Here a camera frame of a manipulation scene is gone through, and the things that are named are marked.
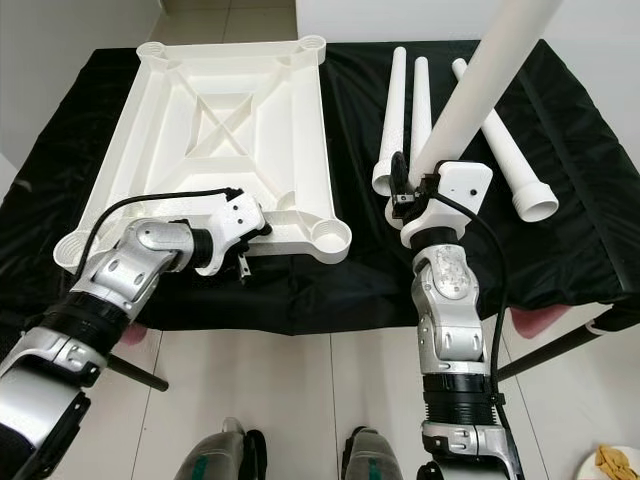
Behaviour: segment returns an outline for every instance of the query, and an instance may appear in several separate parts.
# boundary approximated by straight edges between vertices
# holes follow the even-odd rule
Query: black cloth
[[[455,87],[451,62],[477,42],[405,42],[405,151],[409,151],[413,60],[429,59],[433,118]],[[370,187],[378,159],[394,43],[333,44],[320,68],[334,203],[353,232],[348,258],[250,258],[253,277],[167,274],[139,321],[165,330],[243,328],[304,334],[414,325],[412,254]],[[63,295],[68,275],[53,262],[73,230],[135,77],[131,49],[98,50],[36,142],[0,208],[0,322],[39,313]],[[640,293],[640,178],[587,92],[540,42],[497,105],[533,169],[560,201],[551,219],[520,221],[484,138],[464,159],[494,172],[480,216],[509,261],[509,303],[535,309],[614,302]],[[481,285],[479,312],[496,312],[496,252],[476,225],[463,245]]]

